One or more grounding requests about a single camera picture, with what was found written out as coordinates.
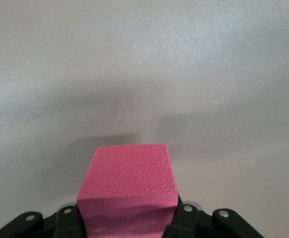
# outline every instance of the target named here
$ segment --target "pink foam cube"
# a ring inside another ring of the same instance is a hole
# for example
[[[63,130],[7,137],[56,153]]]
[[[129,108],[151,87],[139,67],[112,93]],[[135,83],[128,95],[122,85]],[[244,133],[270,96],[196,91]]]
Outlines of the pink foam cube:
[[[161,238],[177,202],[165,144],[97,148],[77,198],[89,238]]]

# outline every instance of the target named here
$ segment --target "textured top surface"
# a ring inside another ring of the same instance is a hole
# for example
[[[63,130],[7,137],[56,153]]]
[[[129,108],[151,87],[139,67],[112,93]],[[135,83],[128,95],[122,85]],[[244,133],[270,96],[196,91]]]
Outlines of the textured top surface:
[[[79,199],[178,194],[165,144],[97,148]]]

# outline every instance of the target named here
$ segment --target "white backdrop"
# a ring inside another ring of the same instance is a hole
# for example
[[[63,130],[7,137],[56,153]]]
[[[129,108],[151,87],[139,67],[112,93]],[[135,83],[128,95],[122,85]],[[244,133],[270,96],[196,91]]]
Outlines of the white backdrop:
[[[135,143],[169,145],[183,200],[289,238],[289,0],[0,1],[0,227]]]

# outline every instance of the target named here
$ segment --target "silver bolt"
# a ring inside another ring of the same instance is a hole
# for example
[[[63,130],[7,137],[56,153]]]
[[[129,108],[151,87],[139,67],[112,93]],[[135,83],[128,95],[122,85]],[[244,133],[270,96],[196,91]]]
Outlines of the silver bolt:
[[[65,213],[65,214],[71,213],[71,209],[70,209],[70,208],[65,209],[65,210],[64,210],[64,213]]]
[[[27,217],[25,218],[25,220],[26,220],[26,221],[31,221],[31,220],[33,220],[34,218],[35,218],[34,215],[29,215],[29,216],[27,216]]]
[[[225,217],[227,218],[229,216],[229,213],[225,210],[220,210],[219,211],[219,215],[222,216],[222,217]]]
[[[191,212],[191,211],[193,211],[193,208],[191,206],[189,206],[189,205],[185,205],[184,206],[184,211],[185,212]]]

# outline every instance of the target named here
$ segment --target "gray surface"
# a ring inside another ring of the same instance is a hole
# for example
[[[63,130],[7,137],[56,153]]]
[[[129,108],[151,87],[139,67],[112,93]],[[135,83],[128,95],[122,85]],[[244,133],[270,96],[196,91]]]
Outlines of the gray surface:
[[[169,145],[184,200],[289,238],[289,0],[0,1],[0,227],[128,143]]]

